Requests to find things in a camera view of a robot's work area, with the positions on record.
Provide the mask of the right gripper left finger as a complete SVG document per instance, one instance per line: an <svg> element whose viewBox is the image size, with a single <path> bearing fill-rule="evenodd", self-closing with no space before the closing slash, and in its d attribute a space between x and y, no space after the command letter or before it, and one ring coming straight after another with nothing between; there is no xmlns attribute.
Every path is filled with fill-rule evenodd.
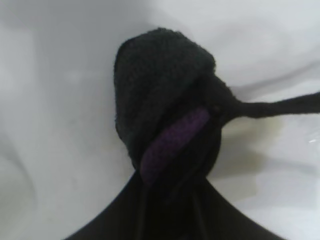
<svg viewBox="0 0 320 240"><path fill-rule="evenodd" d="M146 199L138 172L97 217L71 234L68 240L140 240Z"/></svg>

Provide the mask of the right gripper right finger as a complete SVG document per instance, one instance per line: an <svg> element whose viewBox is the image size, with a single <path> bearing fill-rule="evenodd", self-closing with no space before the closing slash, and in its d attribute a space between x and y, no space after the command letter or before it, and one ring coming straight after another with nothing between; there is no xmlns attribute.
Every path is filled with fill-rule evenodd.
<svg viewBox="0 0 320 240"><path fill-rule="evenodd" d="M251 222L209 183L194 195L194 214L202 240L252 240Z"/></svg>

